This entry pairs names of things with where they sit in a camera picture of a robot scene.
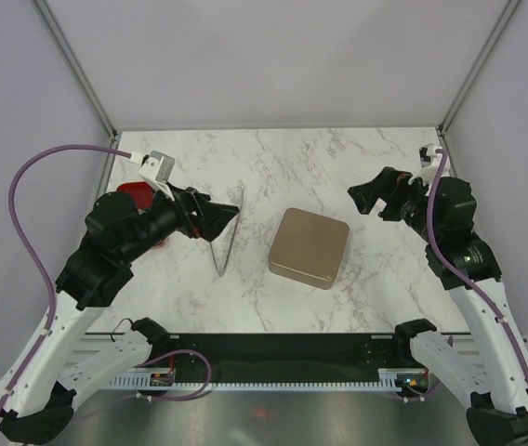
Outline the metal tongs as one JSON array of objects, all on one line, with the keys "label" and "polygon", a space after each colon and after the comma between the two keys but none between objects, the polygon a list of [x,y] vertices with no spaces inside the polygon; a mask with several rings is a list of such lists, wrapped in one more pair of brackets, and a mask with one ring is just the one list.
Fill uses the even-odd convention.
[{"label": "metal tongs", "polygon": [[210,255],[215,273],[223,277],[231,262],[231,254],[234,249],[235,239],[239,230],[240,223],[244,216],[246,187],[242,180],[236,186],[228,190],[231,203],[239,208],[237,216],[231,219],[231,222],[223,230],[221,235],[209,244]]}]

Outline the rose gold box lid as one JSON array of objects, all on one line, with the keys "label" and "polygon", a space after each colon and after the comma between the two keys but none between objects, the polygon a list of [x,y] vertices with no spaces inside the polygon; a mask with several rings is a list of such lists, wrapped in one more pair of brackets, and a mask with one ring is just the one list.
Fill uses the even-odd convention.
[{"label": "rose gold box lid", "polygon": [[269,255],[322,256],[342,262],[349,234],[343,221],[291,207],[284,212]]}]

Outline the rose gold chocolate box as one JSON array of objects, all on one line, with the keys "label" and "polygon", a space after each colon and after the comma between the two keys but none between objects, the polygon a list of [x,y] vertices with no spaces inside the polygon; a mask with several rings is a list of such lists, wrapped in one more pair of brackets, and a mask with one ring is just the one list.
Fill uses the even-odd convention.
[{"label": "rose gold chocolate box", "polygon": [[340,264],[340,259],[322,256],[268,257],[271,273],[322,290],[329,290],[334,286]]}]

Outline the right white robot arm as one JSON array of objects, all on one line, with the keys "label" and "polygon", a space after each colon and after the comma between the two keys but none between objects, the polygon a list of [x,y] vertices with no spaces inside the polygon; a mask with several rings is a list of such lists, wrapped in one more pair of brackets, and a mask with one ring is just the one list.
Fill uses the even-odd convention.
[{"label": "right white robot arm", "polygon": [[404,222],[425,242],[434,275],[455,302],[481,363],[463,358],[426,320],[401,323],[391,343],[402,366],[428,368],[463,407],[480,445],[528,443],[528,348],[513,320],[502,273],[489,245],[474,231],[476,200],[468,182],[443,177],[434,192],[409,172],[385,167],[348,189],[358,212],[385,206],[380,217]]}]

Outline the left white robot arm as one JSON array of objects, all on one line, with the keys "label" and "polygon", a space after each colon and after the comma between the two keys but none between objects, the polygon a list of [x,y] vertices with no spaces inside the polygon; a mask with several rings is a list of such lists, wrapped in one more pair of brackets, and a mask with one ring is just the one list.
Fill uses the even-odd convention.
[{"label": "left white robot arm", "polygon": [[239,207],[214,203],[193,188],[156,192],[140,212],[124,191],[100,196],[86,216],[86,233],[56,280],[56,302],[15,364],[0,379],[0,432],[13,442],[43,445],[118,374],[146,362],[165,363],[169,343],[155,321],[135,321],[130,332],[72,367],[66,365],[88,328],[132,279],[132,263],[178,231],[214,241]]}]

